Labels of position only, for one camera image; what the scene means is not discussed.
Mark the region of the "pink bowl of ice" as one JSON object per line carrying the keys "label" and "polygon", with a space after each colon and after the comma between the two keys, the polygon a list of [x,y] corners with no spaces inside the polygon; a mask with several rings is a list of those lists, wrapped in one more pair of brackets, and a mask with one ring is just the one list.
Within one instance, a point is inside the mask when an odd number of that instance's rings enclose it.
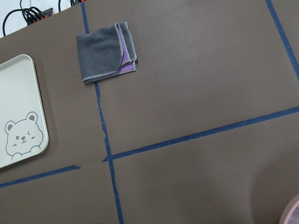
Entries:
{"label": "pink bowl of ice", "polygon": [[299,224],[299,195],[296,195],[285,207],[279,224]]}

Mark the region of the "grey purple folded cloth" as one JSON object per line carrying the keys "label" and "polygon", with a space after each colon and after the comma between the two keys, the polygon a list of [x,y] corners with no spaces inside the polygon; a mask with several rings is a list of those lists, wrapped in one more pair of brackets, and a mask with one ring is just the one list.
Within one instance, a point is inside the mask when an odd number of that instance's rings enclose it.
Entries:
{"label": "grey purple folded cloth", "polygon": [[127,22],[78,35],[76,41],[84,83],[136,71],[137,55]]}

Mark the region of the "cream bear tray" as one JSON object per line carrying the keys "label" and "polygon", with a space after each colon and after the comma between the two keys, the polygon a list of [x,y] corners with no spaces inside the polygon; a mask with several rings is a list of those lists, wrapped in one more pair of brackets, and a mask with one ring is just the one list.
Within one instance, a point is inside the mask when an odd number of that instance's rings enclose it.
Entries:
{"label": "cream bear tray", "polygon": [[18,55],[0,65],[0,166],[42,153],[49,135],[33,59]]}

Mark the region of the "black orange usb hub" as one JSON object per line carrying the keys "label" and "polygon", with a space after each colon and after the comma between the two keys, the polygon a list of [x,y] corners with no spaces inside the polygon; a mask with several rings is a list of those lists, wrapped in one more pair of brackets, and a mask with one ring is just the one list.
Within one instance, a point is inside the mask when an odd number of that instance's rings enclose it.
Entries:
{"label": "black orange usb hub", "polygon": [[54,15],[53,8],[49,8],[45,11],[40,10],[37,7],[29,7],[29,8],[22,8],[22,16],[27,25],[31,25],[35,22],[41,21],[46,19],[52,15]]}

